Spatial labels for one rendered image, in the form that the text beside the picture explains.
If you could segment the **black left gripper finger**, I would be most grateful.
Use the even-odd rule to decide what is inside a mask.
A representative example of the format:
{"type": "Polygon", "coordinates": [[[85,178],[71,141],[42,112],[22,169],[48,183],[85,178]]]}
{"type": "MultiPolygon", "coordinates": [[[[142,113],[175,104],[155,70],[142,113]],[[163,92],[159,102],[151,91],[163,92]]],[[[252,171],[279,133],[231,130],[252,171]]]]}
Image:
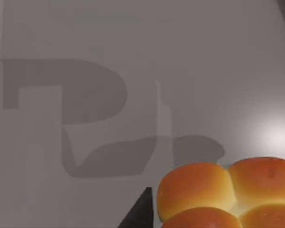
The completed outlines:
{"type": "Polygon", "coordinates": [[[152,188],[146,187],[117,228],[154,228],[152,188]]]}

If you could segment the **golden brown bread rolls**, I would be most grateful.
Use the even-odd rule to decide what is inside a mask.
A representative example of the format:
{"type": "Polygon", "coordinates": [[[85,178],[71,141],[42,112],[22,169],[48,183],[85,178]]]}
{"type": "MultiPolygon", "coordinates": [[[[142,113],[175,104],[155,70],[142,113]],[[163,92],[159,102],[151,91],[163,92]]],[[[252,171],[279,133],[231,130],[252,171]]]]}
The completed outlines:
{"type": "Polygon", "coordinates": [[[161,179],[156,203],[161,228],[285,228],[285,159],[182,165],[161,179]]]}

